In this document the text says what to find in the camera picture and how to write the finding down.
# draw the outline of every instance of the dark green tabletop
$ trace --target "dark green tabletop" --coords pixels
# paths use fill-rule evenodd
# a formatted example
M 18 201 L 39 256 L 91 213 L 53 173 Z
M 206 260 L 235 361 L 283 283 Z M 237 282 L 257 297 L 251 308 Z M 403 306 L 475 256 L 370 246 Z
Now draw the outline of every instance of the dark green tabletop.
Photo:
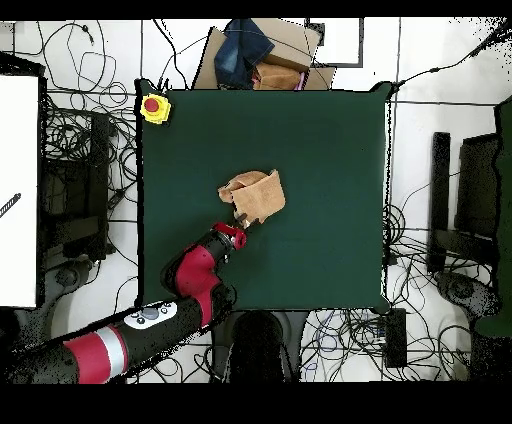
M 141 81 L 143 95 L 154 93 Z M 385 101 L 371 92 L 170 91 L 169 125 L 143 122 L 144 303 L 159 274 L 217 221 L 217 188 L 277 169 L 283 210 L 248 236 L 220 277 L 238 309 L 381 304 Z

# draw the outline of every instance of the black cable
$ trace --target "black cable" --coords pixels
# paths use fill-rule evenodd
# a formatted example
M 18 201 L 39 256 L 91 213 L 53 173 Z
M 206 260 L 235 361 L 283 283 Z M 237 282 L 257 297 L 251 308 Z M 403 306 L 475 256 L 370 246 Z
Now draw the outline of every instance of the black cable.
M 130 258 L 127 258 L 125 255 L 123 255 L 123 253 L 116 247 L 116 245 L 114 243 L 112 243 L 112 240 L 110 239 L 110 236 L 107 234 L 107 240 L 109 241 L 109 243 L 115 247 L 117 253 L 119 253 L 123 258 L 125 258 L 128 262 L 131 262 L 133 265 L 135 265 L 136 267 L 138 267 L 137 263 L 135 261 L 132 261 Z
M 153 23 L 158 28 L 160 33 L 165 37 L 167 42 L 171 45 L 171 48 L 172 48 L 172 51 L 173 51 L 173 55 L 171 57 L 174 58 L 174 68 L 176 69 L 176 72 L 178 72 L 178 74 L 181 75 L 181 78 L 183 78 L 183 82 L 185 83 L 185 89 L 188 90 L 189 87 L 188 87 L 188 84 L 187 84 L 187 80 L 185 79 L 185 75 L 183 75 L 183 73 L 178 69 L 178 64 L 176 63 L 176 49 L 174 48 L 174 43 L 171 41 L 171 39 L 169 37 L 167 37 L 167 34 L 162 30 L 162 28 L 160 28 L 160 26 L 156 22 L 156 19 L 153 19 Z
M 136 279 L 136 278 L 138 278 L 138 277 L 137 277 L 137 276 L 135 276 L 135 277 L 130 277 L 130 278 L 128 278 L 128 280 L 126 280 L 123 284 L 121 284 L 121 285 L 119 286 L 119 288 L 117 289 L 117 294 L 116 294 L 116 303 L 114 304 L 114 314 L 117 312 L 117 302 L 118 302 L 118 300 L 119 300 L 119 293 L 121 292 L 121 289 L 122 289 L 126 284 L 128 284 L 130 281 L 132 281 L 132 280 L 134 280 L 134 279 Z
M 460 59 L 458 62 L 452 64 L 452 65 L 448 65 L 448 66 L 441 66 L 441 67 L 435 67 L 435 68 L 431 68 L 429 70 L 426 70 L 426 71 L 423 71 L 423 72 L 420 72 L 416 75 L 413 75 L 412 77 L 409 77 L 405 80 L 402 80 L 400 81 L 397 85 L 396 85 L 396 88 L 400 88 L 401 86 L 403 86 L 404 84 L 406 84 L 407 82 L 411 81 L 412 79 L 414 78 L 417 78 L 421 75 L 425 75 L 425 74 L 428 74 L 428 73 L 436 73 L 436 72 L 439 72 L 439 71 L 442 71 L 442 70 L 445 70 L 445 69 L 450 69 L 450 68 L 454 68 L 458 65 L 460 65 L 462 62 L 464 62 L 466 59 L 468 59 L 469 57 L 475 57 L 476 55 L 478 55 L 478 53 L 480 53 L 486 46 L 490 45 L 490 44 L 495 44 L 495 43 L 498 43 L 498 42 L 502 42 L 504 41 L 504 39 L 500 39 L 499 37 L 497 37 L 497 34 L 502 32 L 502 31 L 508 31 L 510 27 L 510 23 L 508 21 L 508 19 L 505 19 L 504 22 L 502 22 L 498 28 L 496 28 L 495 30 L 493 30 L 493 32 L 482 42 L 480 43 L 476 48 L 474 48 L 473 50 L 471 50 L 467 55 L 465 55 L 462 59 Z M 502 38 L 506 38 L 510 36 L 510 33 L 506 32 L 505 34 L 502 35 Z
M 96 281 L 96 278 L 98 278 L 98 275 L 100 273 L 100 268 L 101 268 L 101 261 L 98 264 L 98 269 L 96 270 L 96 276 L 91 281 L 85 283 L 84 286 L 87 286 L 88 284 L 92 284 Z
M 460 171 L 459 172 L 454 172 L 453 174 L 449 174 L 448 177 L 438 177 L 436 178 L 436 180 L 434 181 L 437 181 L 439 179 L 442 179 L 442 178 L 449 178 L 449 177 L 453 177 L 454 175 L 459 175 L 460 174 Z M 425 184 L 424 186 L 418 188 L 417 190 L 414 190 L 411 194 L 409 194 L 409 196 L 407 196 L 407 199 L 405 199 L 405 202 L 404 202 L 404 205 L 402 206 L 402 211 L 405 210 L 405 206 L 407 205 L 407 202 L 409 201 L 409 199 L 411 198 L 411 196 L 415 193 L 417 193 L 418 191 L 420 190 L 423 190 L 424 188 L 428 187 L 430 184 L 432 184 L 434 181 L 431 181 L 429 182 L 428 184 Z
M 129 222 L 132 224 L 137 224 L 137 221 L 130 221 L 128 219 L 109 219 L 108 222 Z
M 451 374 L 448 372 L 448 370 L 446 369 L 446 366 L 445 366 L 445 363 L 444 363 L 444 357 L 443 357 L 443 350 L 441 349 L 441 338 L 443 337 L 443 334 L 448 331 L 448 330 L 451 330 L 452 328 L 458 328 L 460 330 L 464 330 L 466 331 L 468 334 L 471 334 L 471 332 L 469 331 L 469 329 L 467 329 L 466 327 L 463 327 L 462 325 L 457 325 L 457 324 L 453 324 L 453 325 L 449 325 L 448 327 L 445 327 L 443 328 L 438 337 L 437 337 L 437 348 L 438 348 L 438 351 L 439 351 L 439 361 L 441 362 L 441 366 L 443 367 L 443 370 L 444 372 L 446 373 L 446 375 L 448 376 L 448 378 L 450 380 L 456 380 L 456 378 L 453 378 L 451 376 Z

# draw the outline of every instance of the cardboard piece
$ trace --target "cardboard piece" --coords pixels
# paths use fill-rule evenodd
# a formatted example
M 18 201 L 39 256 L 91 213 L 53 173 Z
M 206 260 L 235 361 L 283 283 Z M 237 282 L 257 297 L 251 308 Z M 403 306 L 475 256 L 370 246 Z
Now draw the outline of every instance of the cardboard piece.
M 265 58 L 265 63 L 308 73 L 304 90 L 327 90 L 330 88 L 335 68 L 311 68 L 310 56 L 314 56 L 320 41 L 320 35 L 316 31 L 277 18 L 253 18 L 253 21 L 275 45 Z M 214 59 L 226 38 L 217 28 L 210 29 L 203 57 L 192 84 L 193 90 L 218 89 Z
M 328 90 L 336 68 L 310 68 L 303 90 Z

